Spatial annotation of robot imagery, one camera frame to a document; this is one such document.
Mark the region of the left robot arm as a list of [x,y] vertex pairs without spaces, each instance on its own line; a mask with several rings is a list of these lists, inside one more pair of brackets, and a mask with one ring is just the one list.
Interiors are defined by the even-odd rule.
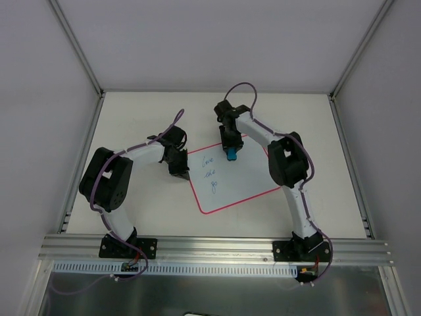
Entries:
[[108,233],[101,240],[100,258],[133,259],[147,252],[148,242],[137,237],[135,226],[123,208],[132,171],[153,163],[166,163],[170,176],[190,180],[187,163],[187,133],[177,126],[143,144],[119,152],[98,148],[80,181],[79,192],[101,216]]

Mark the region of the pink framed whiteboard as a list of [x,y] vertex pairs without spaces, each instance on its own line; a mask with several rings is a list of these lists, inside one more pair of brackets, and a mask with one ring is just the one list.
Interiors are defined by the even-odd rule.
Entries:
[[228,160],[222,144],[192,151],[187,160],[191,189],[204,215],[280,189],[269,174],[266,150],[246,135],[235,161]]

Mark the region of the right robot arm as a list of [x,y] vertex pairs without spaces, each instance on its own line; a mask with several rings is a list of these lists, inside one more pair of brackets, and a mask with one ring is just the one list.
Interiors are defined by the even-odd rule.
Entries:
[[237,159],[237,152],[243,147],[244,134],[266,149],[269,174],[282,187],[293,223],[291,240],[280,249],[280,253],[291,261],[315,261],[324,239],[311,219],[306,201],[304,185],[310,180],[308,170],[314,165],[300,135],[296,132],[275,132],[252,117],[250,108],[245,105],[233,107],[226,99],[217,103],[214,112],[220,123],[222,148],[227,160]]

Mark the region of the blue whiteboard eraser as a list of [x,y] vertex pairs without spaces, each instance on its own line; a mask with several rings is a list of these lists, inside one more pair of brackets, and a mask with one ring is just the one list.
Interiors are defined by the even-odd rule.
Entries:
[[237,151],[236,148],[232,147],[227,150],[227,160],[236,161],[237,160]]

